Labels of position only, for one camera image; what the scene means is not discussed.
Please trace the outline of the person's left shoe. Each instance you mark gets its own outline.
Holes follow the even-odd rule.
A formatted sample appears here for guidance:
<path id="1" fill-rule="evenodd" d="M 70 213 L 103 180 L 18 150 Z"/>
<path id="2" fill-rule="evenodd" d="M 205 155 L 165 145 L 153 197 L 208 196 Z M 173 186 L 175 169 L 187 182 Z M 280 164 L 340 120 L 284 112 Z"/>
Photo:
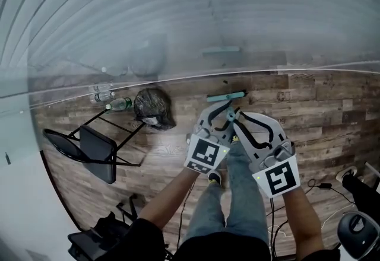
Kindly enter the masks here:
<path id="1" fill-rule="evenodd" d="M 209 184 L 217 184 L 221 187 L 221 175 L 218 171 L 211 170 L 207 174 L 207 179 L 208 179 Z"/>

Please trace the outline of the clear plastic bottle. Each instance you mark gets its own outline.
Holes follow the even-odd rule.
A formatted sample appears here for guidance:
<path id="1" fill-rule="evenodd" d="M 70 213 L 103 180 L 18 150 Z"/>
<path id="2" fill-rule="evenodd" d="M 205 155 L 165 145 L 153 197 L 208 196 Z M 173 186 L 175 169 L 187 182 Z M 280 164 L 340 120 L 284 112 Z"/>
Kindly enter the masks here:
<path id="1" fill-rule="evenodd" d="M 90 95 L 90 102 L 95 104 L 95 103 L 101 103 L 101 102 L 114 100 L 115 98 L 116 98 L 115 92 L 101 91 L 101 92 L 97 92 L 95 94 Z"/>

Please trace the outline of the green label plastic bottle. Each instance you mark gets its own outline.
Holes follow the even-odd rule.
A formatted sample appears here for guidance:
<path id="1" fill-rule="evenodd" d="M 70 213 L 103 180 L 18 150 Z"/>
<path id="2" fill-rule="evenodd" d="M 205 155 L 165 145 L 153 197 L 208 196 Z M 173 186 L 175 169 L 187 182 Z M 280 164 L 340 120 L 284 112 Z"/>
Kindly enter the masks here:
<path id="1" fill-rule="evenodd" d="M 112 100 L 106 105 L 106 110 L 115 112 L 125 111 L 132 107 L 132 100 L 130 98 L 117 98 Z"/>

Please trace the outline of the black mesh office chair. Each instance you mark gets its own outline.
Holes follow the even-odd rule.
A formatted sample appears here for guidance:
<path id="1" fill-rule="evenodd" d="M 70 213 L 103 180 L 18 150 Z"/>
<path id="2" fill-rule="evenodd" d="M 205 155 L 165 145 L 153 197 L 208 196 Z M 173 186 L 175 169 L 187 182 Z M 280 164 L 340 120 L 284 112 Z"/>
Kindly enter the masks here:
<path id="1" fill-rule="evenodd" d="M 68 235 L 71 243 L 69 255 L 76 261 L 99 261 L 117 248 L 146 204 L 143 195 L 133 193 L 126 202 L 121 201 L 116 205 L 122 220 L 110 212 L 108 216 L 100 218 L 94 227 Z"/>

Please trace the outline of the black garbage bag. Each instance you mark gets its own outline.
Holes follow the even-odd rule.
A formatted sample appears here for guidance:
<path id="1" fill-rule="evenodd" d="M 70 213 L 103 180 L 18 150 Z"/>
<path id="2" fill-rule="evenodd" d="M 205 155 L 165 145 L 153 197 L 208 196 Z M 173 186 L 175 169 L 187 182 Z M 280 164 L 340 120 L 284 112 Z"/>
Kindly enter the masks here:
<path id="1" fill-rule="evenodd" d="M 145 88 L 134 99 L 136 120 L 151 128 L 166 131 L 176 126 L 169 96 L 158 88 Z"/>

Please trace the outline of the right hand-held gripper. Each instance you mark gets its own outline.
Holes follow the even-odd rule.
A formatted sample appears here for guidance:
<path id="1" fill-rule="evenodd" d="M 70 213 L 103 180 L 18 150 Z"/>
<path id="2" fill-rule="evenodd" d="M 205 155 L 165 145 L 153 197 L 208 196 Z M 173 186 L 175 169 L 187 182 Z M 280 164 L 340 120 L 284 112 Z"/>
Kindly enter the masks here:
<path id="1" fill-rule="evenodd" d="M 252 177 L 267 197 L 274 198 L 299 187 L 295 146 L 286 139 L 278 121 L 260 113 L 241 112 L 240 115 L 268 133 L 266 141 L 258 142 L 242 122 L 233 121 L 234 130 L 251 160 Z"/>

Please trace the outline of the teal broom with metal handle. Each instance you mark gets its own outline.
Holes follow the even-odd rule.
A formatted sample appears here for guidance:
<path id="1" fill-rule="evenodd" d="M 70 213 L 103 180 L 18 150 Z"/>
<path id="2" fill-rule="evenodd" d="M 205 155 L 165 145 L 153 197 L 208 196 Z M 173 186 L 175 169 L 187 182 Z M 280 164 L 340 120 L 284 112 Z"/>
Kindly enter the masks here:
<path id="1" fill-rule="evenodd" d="M 247 95 L 245 90 L 238 91 L 229 94 L 222 94 L 218 96 L 207 97 L 209 103 L 213 103 L 207 108 L 207 120 L 208 124 L 212 125 L 212 120 L 217 117 L 221 112 L 226 111 L 226 119 L 229 122 L 235 120 L 236 113 L 231 107 L 232 100 L 237 98 L 243 98 Z"/>

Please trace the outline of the person's left forearm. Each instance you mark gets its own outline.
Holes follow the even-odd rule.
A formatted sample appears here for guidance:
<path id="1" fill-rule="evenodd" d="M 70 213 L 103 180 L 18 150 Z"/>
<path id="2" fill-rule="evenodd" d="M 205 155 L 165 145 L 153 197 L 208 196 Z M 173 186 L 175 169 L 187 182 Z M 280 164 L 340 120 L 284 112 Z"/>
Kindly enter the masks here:
<path id="1" fill-rule="evenodd" d="M 200 174 L 184 168 L 156 197 L 139 213 L 139 219 L 145 219 L 159 229 L 172 219 L 186 194 Z"/>

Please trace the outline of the person's right forearm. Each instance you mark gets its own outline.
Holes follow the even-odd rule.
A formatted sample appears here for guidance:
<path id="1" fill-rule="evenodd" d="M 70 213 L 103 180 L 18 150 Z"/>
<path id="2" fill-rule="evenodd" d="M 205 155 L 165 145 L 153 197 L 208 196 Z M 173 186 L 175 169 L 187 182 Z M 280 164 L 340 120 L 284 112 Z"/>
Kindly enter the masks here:
<path id="1" fill-rule="evenodd" d="M 321 222 L 301 187 L 286 192 L 283 199 L 296 244 L 296 260 L 302 261 L 310 254 L 324 249 Z"/>

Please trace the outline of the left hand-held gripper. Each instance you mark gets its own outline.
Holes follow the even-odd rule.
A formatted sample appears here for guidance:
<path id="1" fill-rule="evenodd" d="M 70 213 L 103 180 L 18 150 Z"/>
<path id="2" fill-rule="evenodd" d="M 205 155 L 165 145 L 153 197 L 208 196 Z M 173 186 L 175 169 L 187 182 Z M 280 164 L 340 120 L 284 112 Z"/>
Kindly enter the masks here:
<path id="1" fill-rule="evenodd" d="M 240 116 L 239 109 L 228 109 L 223 126 L 208 124 L 207 108 L 204 109 L 194 126 L 193 133 L 187 137 L 188 151 L 184 167 L 200 174 L 208 174 L 220 165 L 230 150 L 234 136 L 234 121 Z"/>

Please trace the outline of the black folding chair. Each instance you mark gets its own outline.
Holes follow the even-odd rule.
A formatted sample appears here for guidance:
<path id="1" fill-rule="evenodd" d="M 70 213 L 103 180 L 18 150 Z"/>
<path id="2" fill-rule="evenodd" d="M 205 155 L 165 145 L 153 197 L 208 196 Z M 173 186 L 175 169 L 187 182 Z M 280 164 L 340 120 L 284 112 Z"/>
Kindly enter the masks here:
<path id="1" fill-rule="evenodd" d="M 136 130 L 130 131 L 102 118 L 109 111 L 103 110 L 68 135 L 47 128 L 42 130 L 42 134 L 62 155 L 81 163 L 98 179 L 112 184 L 116 181 L 117 166 L 141 167 L 141 163 L 132 163 L 121 158 L 118 152 L 145 126 L 145 123 L 140 123 Z M 118 145 L 114 140 L 90 127 L 90 123 L 97 119 L 129 133 L 128 137 Z"/>

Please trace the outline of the person's black top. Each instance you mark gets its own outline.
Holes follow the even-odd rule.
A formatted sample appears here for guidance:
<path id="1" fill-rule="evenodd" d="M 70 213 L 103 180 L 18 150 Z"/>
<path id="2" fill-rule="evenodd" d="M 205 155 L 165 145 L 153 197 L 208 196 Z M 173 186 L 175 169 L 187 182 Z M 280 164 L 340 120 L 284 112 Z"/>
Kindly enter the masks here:
<path id="1" fill-rule="evenodd" d="M 137 219 L 121 242 L 98 261 L 164 261 L 163 233 L 151 222 Z M 271 261 L 271 255 L 258 238 L 219 232 L 186 240 L 172 261 Z"/>

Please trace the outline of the person's right leg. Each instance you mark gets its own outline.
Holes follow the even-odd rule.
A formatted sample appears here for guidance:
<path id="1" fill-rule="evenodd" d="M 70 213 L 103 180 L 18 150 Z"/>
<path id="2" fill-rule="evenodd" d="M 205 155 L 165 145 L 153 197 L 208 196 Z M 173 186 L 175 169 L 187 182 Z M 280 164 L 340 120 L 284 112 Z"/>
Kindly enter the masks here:
<path id="1" fill-rule="evenodd" d="M 267 217 L 257 182 L 249 169 L 250 159 L 240 142 L 233 142 L 226 157 L 232 192 L 227 230 L 269 243 Z"/>

